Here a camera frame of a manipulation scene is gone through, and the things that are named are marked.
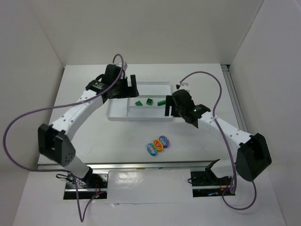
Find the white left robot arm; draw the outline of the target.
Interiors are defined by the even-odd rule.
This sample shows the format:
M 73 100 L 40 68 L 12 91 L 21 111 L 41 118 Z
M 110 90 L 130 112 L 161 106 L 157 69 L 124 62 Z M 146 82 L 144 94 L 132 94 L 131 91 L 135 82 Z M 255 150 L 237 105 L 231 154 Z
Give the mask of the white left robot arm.
M 81 125 L 108 99 L 137 97 L 136 77 L 126 76 L 127 64 L 108 64 L 105 72 L 89 82 L 75 106 L 50 125 L 38 128 L 41 155 L 61 165 L 87 186 L 100 186 L 102 179 L 76 155 L 72 139 Z

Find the green square lego brick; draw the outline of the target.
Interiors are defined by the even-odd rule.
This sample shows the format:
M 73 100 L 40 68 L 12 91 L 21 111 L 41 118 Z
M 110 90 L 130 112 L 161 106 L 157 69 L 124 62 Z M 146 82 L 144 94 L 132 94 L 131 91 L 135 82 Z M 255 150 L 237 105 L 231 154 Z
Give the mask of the green square lego brick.
M 152 105 L 153 104 L 153 100 L 148 98 L 147 101 L 146 101 L 146 104 L 147 105 Z

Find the green sloped lego brick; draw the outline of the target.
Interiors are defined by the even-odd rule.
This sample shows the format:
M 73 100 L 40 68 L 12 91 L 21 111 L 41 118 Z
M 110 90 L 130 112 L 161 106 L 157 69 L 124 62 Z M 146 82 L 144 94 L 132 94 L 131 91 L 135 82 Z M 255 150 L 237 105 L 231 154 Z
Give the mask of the green sloped lego brick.
M 141 102 L 141 101 L 137 101 L 137 102 L 135 102 L 135 105 L 136 105 L 136 106 L 143 106 L 143 104 L 142 104 L 142 102 Z

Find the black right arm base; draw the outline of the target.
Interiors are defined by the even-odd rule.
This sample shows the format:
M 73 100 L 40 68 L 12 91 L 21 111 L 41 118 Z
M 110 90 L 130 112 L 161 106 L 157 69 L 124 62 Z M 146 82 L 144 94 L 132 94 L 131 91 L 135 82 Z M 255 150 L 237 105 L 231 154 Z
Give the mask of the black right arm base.
M 216 197 L 225 195 L 233 195 L 227 189 L 230 186 L 232 177 L 226 176 L 217 178 L 212 172 L 192 171 L 187 182 L 192 185 L 193 197 Z

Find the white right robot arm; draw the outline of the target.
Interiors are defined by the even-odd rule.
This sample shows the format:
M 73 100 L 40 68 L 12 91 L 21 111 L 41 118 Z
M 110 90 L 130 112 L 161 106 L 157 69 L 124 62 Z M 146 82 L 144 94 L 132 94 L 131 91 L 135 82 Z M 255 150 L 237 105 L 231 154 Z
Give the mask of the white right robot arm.
M 165 116 L 170 115 L 181 117 L 186 123 L 201 128 L 216 138 L 226 138 L 230 150 L 236 154 L 236 172 L 246 181 L 254 181 L 272 163 L 262 134 L 252 135 L 213 116 L 213 111 L 205 105 L 195 105 L 189 92 L 184 89 L 166 96 Z

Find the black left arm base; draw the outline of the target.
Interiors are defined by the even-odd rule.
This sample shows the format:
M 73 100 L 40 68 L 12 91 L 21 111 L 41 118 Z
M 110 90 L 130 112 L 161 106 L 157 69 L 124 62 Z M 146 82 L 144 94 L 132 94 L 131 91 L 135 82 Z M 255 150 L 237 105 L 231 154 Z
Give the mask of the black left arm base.
M 83 181 L 76 179 L 78 185 L 78 193 L 80 200 L 89 200 L 93 195 L 97 195 L 95 199 L 107 199 L 107 186 L 108 186 L 108 172 L 100 172 L 97 173 L 99 176 L 99 180 L 97 182 L 92 182 L 87 185 Z M 55 176 L 59 180 L 63 180 L 65 182 L 64 188 L 64 200 L 76 200 L 76 186 L 73 181 L 73 177 L 71 174 L 56 174 Z

